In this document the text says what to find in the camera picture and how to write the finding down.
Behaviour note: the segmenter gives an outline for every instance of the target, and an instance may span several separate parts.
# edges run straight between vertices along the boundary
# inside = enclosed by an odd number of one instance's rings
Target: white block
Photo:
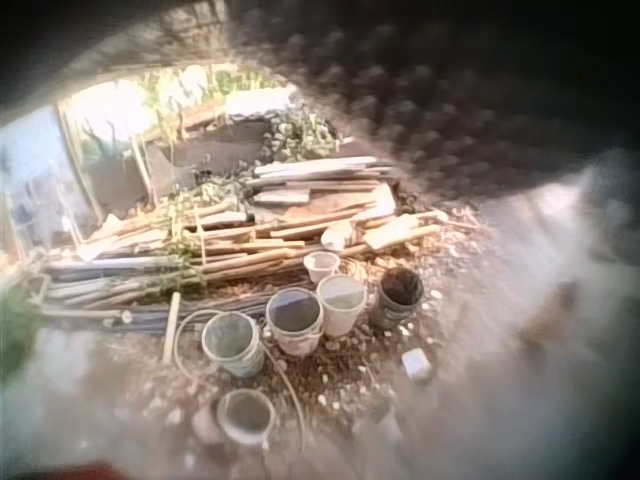
[[[431,363],[421,348],[402,354],[402,364],[413,382],[424,382],[431,373]]]

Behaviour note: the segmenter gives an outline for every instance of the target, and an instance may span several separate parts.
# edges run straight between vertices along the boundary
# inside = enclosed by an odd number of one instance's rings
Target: bucket
[[[304,266],[311,281],[318,284],[323,278],[338,271],[340,257],[331,252],[313,252],[304,257]]]
[[[387,270],[380,279],[369,322],[385,330],[395,328],[415,311],[423,293],[422,280],[417,273],[402,267]]]
[[[287,288],[276,293],[267,303],[266,317],[285,353],[304,357],[318,346],[322,336],[322,304],[313,292]]]
[[[351,331],[367,301],[364,285],[348,275],[327,277],[318,284],[324,310],[324,333],[341,337]]]
[[[231,440],[242,445],[260,445],[273,428],[276,411],[263,393],[241,388],[220,399],[216,418]]]
[[[264,351],[255,321],[240,312],[223,312],[202,330],[207,356],[233,376],[253,377],[264,364]]]

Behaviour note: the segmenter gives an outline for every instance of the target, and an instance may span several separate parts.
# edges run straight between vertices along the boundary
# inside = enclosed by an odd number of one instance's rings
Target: white bucket
[[[231,440],[242,445],[260,445],[273,429],[276,411],[263,393],[241,388],[220,399],[216,418]]]
[[[331,252],[313,252],[304,257],[304,266],[311,281],[317,285],[323,278],[338,272],[340,257]]]
[[[244,313],[223,312],[209,320],[202,330],[202,348],[235,377],[253,377],[264,365],[258,326]]]
[[[287,288],[267,303],[267,323],[280,348],[289,355],[304,357],[318,346],[322,336],[322,304],[313,292]]]
[[[318,284],[324,310],[324,333],[341,337],[351,331],[367,301],[364,285],[348,275],[327,277]]]

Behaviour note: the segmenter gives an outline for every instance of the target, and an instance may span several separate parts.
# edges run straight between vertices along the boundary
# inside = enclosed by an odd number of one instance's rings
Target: black bucket
[[[408,268],[387,270],[378,284],[378,298],[369,322],[376,328],[390,330],[415,311],[424,287],[420,276]]]

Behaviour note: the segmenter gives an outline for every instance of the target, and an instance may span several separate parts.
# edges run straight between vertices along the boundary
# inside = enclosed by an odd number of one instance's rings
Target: bucket rim
[[[247,345],[247,348],[245,348],[242,352],[240,352],[235,357],[219,357],[215,355],[213,352],[211,352],[211,350],[207,346],[207,342],[205,342],[205,336],[207,334],[207,331],[215,321],[218,321],[221,317],[224,317],[225,315],[231,315],[231,314],[239,315],[244,320],[247,320],[249,322],[249,324],[251,325],[251,340],[249,341],[249,345]],[[251,349],[252,346],[255,345],[256,341],[258,340],[259,340],[258,325],[256,324],[255,320],[245,313],[236,312],[236,311],[220,312],[215,314],[205,324],[204,328],[202,329],[202,335],[201,335],[201,342],[202,342],[202,348],[204,350],[204,353],[206,353],[210,359],[219,363],[233,362],[235,360],[239,360],[240,358],[244,357],[247,354],[249,349]]]
[[[360,303],[358,303],[358,305],[356,305],[355,307],[351,307],[351,308],[337,308],[337,307],[332,307],[329,304],[327,304],[327,308],[331,309],[334,312],[342,312],[342,313],[353,312],[354,310],[358,310],[359,308],[362,308],[362,305],[364,305],[366,303],[366,301],[367,301],[367,290],[366,290],[364,284],[361,281],[359,281],[358,279],[352,277],[351,275],[347,275],[345,273],[340,273],[338,275],[331,275],[330,277],[325,277],[322,280],[320,280],[320,282],[318,283],[318,287],[316,288],[316,292],[317,292],[318,300],[322,304],[323,308],[325,306],[325,301],[322,299],[322,295],[320,295],[320,289],[322,288],[322,286],[326,282],[331,281],[332,279],[336,279],[336,278],[348,278],[349,280],[353,280],[355,283],[357,283],[360,286],[360,288],[362,289],[362,300],[360,301]]]
[[[308,262],[310,259],[312,259],[313,257],[316,257],[318,255],[327,255],[329,257],[331,257],[334,261],[335,261],[335,265],[331,266],[331,267],[324,267],[324,268],[317,268],[317,267],[311,267],[308,265]],[[305,268],[307,270],[314,270],[316,272],[332,272],[334,271],[336,268],[338,268],[340,266],[340,262],[342,260],[340,259],[340,257],[338,255],[336,255],[333,252],[328,252],[325,250],[319,251],[319,252],[311,252],[308,253],[307,255],[304,256],[304,258],[302,259],[302,263],[305,266]]]
[[[278,295],[280,295],[281,293],[284,293],[284,292],[291,292],[291,291],[294,291],[294,290],[298,290],[298,291],[302,291],[304,293],[310,294],[310,296],[316,302],[318,302],[318,306],[320,307],[320,311],[318,312],[318,318],[316,318],[315,321],[311,325],[309,325],[307,328],[305,328],[304,330],[298,330],[296,332],[290,332],[288,330],[282,330],[281,328],[277,327],[273,323],[273,319],[271,318],[271,315],[270,315],[270,311],[271,311],[270,307],[271,307],[271,305],[273,303],[273,300]],[[267,325],[269,325],[271,330],[273,330],[274,332],[277,332],[278,335],[297,337],[297,336],[299,336],[301,334],[306,334],[306,333],[312,332],[313,330],[315,330],[315,328],[317,327],[318,323],[320,323],[320,327],[322,327],[322,320],[324,318],[324,306],[322,305],[322,302],[320,301],[318,296],[312,290],[307,290],[306,288],[302,288],[302,287],[289,287],[289,288],[285,288],[284,290],[279,290],[278,292],[273,294],[273,296],[267,302],[267,306],[265,307],[264,313],[265,313],[265,315],[264,315],[265,319],[267,320]]]
[[[255,390],[253,388],[237,388],[235,390],[231,390],[230,392],[225,393],[218,400],[218,405],[216,406],[216,420],[218,421],[218,424],[222,427],[222,430],[226,435],[228,435],[230,438],[232,438],[233,440],[239,443],[243,443],[243,442],[240,442],[240,440],[238,440],[237,438],[232,437],[232,435],[230,435],[229,432],[224,427],[225,425],[227,426],[231,425],[231,426],[234,426],[236,429],[238,429],[238,427],[235,426],[233,422],[229,421],[229,416],[227,415],[229,401],[231,400],[232,397],[238,396],[238,395],[249,395],[253,398],[257,398],[263,405],[267,407],[267,410],[269,410],[269,423],[264,428],[264,430],[262,430],[261,432],[255,433],[256,437],[262,437],[262,439],[264,440],[269,435],[271,430],[273,430],[273,426],[275,425],[275,422],[276,422],[277,412],[275,407],[273,406],[273,402],[271,401],[271,399],[267,397],[264,393],[259,392],[258,390]]]
[[[420,292],[420,297],[418,298],[418,300],[416,300],[414,303],[410,303],[410,304],[398,303],[395,300],[392,300],[389,297],[389,295],[387,295],[387,293],[382,288],[382,279],[391,270],[404,270],[404,271],[407,271],[407,272],[411,272],[413,275],[415,275],[418,278],[418,280],[420,280],[420,288],[421,288],[422,291]],[[413,270],[411,270],[410,268],[406,268],[406,267],[394,267],[394,268],[390,268],[390,269],[386,270],[382,274],[382,277],[380,277],[380,280],[378,280],[377,284],[378,284],[378,293],[380,293],[381,295],[384,295],[384,298],[386,300],[388,300],[389,302],[393,303],[394,305],[398,305],[399,307],[414,307],[414,306],[416,306],[417,304],[419,304],[421,302],[422,297],[424,295],[424,283],[422,282],[422,278],[420,277],[420,275],[418,273],[416,273]]]

